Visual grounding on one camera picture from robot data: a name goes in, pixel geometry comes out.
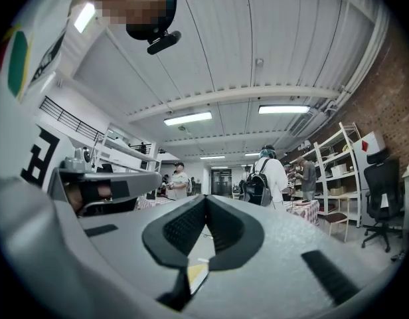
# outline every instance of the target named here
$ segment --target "brick wall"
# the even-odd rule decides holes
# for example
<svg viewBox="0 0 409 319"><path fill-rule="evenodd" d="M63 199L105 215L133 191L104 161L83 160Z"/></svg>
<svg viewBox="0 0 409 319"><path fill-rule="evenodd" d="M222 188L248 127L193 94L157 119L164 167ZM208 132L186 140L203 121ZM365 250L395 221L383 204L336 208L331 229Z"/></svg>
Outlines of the brick wall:
<svg viewBox="0 0 409 319"><path fill-rule="evenodd" d="M379 130L391 154L399 157L402 175L409 164L409 44L394 19L361 85L311 143L321 143L333 135L339 122L355 122L362 136ZM284 161L299 154L294 150Z"/></svg>

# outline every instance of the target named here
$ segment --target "green stripe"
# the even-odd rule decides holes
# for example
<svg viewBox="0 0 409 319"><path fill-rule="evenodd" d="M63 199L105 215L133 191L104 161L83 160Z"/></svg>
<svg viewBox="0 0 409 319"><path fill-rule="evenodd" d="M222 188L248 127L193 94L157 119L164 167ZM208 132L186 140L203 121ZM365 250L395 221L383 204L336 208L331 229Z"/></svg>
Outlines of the green stripe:
<svg viewBox="0 0 409 319"><path fill-rule="evenodd" d="M17 31L14 38L13 51L11 52L8 73L8 87L14 97L19 94L23 83L27 48L28 45L24 32Z"/></svg>

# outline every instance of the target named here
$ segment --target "table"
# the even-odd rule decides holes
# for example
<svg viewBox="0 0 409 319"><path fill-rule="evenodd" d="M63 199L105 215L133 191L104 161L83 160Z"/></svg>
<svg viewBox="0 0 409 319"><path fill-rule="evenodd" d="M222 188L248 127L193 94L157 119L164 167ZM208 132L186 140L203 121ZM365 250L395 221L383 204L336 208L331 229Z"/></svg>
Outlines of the table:
<svg viewBox="0 0 409 319"><path fill-rule="evenodd" d="M313 225L317 224L319 210L318 200L311 201L309 205L293 205L291 201L284 201L283 204L288 213L300 216Z"/></svg>
<svg viewBox="0 0 409 319"><path fill-rule="evenodd" d="M144 196L139 196L135 209L145 209L155 207L156 205L162 205L164 203L172 202L173 200L166 197L156 197L156 199L146 199Z"/></svg>

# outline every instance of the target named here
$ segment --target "black backpack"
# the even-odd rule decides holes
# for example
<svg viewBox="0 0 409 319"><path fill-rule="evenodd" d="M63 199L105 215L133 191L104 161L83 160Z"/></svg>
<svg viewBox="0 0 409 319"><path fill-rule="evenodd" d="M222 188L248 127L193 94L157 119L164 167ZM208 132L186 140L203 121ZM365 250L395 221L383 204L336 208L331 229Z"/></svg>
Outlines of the black backpack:
<svg viewBox="0 0 409 319"><path fill-rule="evenodd" d="M272 200L271 191L268 187L268 180L262 173L269 160L270 158L265 159L260 171L256 171L256 163L253 165L252 173L243 185L245 202L261 205L262 207L270 205Z"/></svg>

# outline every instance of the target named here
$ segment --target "tablecloth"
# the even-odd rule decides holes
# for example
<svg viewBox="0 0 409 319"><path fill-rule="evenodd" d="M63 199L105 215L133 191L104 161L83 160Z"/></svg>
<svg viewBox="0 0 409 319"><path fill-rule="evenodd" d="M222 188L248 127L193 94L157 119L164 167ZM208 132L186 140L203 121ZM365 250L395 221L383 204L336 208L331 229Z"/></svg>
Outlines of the tablecloth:
<svg viewBox="0 0 409 319"><path fill-rule="evenodd" d="M145 209L155 207L156 205L162 205L164 203L172 202L171 199L166 197L156 197L156 199L146 199L144 196L138 197L136 209Z"/></svg>
<svg viewBox="0 0 409 319"><path fill-rule="evenodd" d="M309 205L293 205L293 202L284 201L287 212L293 215L300 216L306 221L316 225L318 223L319 202L311 201Z"/></svg>

